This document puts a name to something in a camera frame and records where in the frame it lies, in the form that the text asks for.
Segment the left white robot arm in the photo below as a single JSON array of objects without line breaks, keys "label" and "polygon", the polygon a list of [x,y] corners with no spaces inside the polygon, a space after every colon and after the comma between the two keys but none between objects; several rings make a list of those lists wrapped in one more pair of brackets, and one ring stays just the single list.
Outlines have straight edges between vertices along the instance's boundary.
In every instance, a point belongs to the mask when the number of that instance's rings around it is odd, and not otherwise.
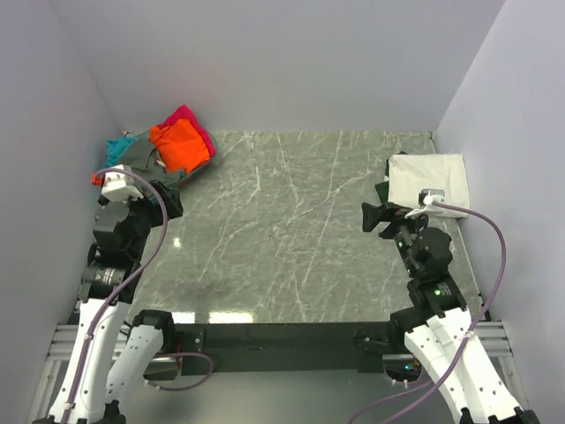
[{"label": "left white robot arm", "polygon": [[44,423],[124,423],[126,399],[159,352],[177,348],[170,312],[143,311],[124,351],[114,355],[124,319],[146,263],[149,232],[167,228],[184,210],[176,188],[154,180],[145,193],[106,178],[81,276],[79,320],[63,383]]}]

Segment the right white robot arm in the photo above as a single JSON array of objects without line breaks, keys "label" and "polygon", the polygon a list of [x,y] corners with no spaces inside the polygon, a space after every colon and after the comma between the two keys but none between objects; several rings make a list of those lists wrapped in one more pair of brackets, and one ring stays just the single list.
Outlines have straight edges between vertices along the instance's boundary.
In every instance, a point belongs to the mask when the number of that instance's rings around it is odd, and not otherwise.
[{"label": "right white robot arm", "polygon": [[410,281],[410,308],[391,314],[382,348],[411,353],[430,381],[418,400],[387,419],[392,423],[440,392],[456,423],[536,423],[532,410],[510,393],[482,345],[463,294],[448,271],[451,237],[428,223],[427,214],[394,203],[363,203],[364,232],[394,241]]}]

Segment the dark grey t shirt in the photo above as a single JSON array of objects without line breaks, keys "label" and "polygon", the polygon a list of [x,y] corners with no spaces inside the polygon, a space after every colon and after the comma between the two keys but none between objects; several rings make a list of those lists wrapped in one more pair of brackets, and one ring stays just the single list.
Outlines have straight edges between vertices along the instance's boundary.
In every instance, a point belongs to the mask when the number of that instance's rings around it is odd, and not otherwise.
[{"label": "dark grey t shirt", "polygon": [[158,181],[168,189],[178,188],[188,178],[185,170],[169,171],[156,146],[146,133],[140,134],[120,156],[119,164],[127,165],[147,182]]}]

